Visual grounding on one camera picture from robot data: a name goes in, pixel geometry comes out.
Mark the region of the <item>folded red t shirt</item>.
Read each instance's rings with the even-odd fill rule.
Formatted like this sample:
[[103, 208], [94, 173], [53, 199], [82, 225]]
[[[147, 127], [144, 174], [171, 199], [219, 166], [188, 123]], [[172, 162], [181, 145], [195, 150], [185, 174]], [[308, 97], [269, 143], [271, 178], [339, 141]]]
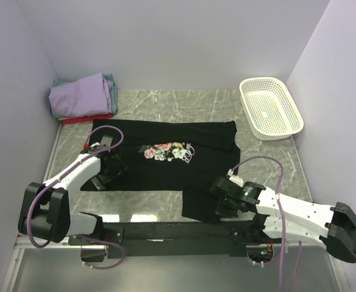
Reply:
[[95, 116], [84, 116], [84, 117], [72, 117], [72, 119], [62, 120], [65, 125], [70, 125], [74, 123], [82, 123], [82, 122], [89, 122], [93, 120], [106, 120], [110, 119], [114, 116], [114, 114], [100, 114]]

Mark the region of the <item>white perforated plastic basket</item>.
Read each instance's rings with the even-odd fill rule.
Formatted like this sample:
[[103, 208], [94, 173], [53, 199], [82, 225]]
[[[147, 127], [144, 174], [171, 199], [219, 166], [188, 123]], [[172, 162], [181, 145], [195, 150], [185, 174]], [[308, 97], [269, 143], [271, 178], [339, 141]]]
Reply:
[[288, 138], [304, 128], [303, 118], [285, 84], [273, 77], [239, 84], [240, 99], [253, 135], [262, 141]]

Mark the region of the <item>black floral print t shirt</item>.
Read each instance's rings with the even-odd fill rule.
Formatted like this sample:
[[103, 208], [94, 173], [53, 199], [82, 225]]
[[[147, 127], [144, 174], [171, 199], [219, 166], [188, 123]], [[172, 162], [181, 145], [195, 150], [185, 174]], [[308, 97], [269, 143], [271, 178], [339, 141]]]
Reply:
[[121, 141], [124, 174], [104, 183], [104, 191], [181, 191], [182, 216], [218, 223], [218, 197], [210, 191], [217, 178], [240, 161], [236, 123], [163, 123], [95, 120], [89, 142], [104, 136]]

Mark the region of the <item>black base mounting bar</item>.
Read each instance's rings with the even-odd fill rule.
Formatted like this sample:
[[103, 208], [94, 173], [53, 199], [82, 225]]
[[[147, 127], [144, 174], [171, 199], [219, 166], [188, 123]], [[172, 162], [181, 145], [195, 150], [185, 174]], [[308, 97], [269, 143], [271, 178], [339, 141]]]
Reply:
[[103, 239], [111, 245], [100, 245], [85, 237], [72, 235], [69, 245], [79, 247], [87, 262], [140, 256], [202, 256], [227, 254], [246, 256], [249, 246], [278, 244], [264, 233], [264, 220], [202, 222], [106, 223]]

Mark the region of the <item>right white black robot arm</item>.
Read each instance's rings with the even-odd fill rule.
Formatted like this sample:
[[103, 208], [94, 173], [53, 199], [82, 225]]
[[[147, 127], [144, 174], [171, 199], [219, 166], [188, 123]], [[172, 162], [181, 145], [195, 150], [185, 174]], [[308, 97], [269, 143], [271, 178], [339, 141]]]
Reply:
[[322, 205], [277, 195], [269, 187], [235, 176], [218, 178], [211, 193], [218, 197], [216, 213], [223, 218], [254, 214], [251, 220], [232, 224], [230, 237], [235, 243], [260, 245], [284, 238], [322, 247], [338, 260], [356, 263], [356, 214], [347, 204]]

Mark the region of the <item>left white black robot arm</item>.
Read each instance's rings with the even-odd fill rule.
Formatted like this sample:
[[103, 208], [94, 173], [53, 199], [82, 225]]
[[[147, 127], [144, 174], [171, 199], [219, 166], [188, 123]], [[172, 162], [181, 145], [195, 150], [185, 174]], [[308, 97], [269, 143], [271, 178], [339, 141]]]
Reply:
[[20, 233], [31, 244], [43, 248], [65, 237], [88, 237], [103, 240], [102, 217], [91, 213], [71, 213], [70, 197], [83, 186], [106, 191], [127, 170], [120, 158], [123, 139], [104, 136], [84, 148], [76, 160], [56, 177], [43, 183], [30, 183], [24, 192], [18, 221]]

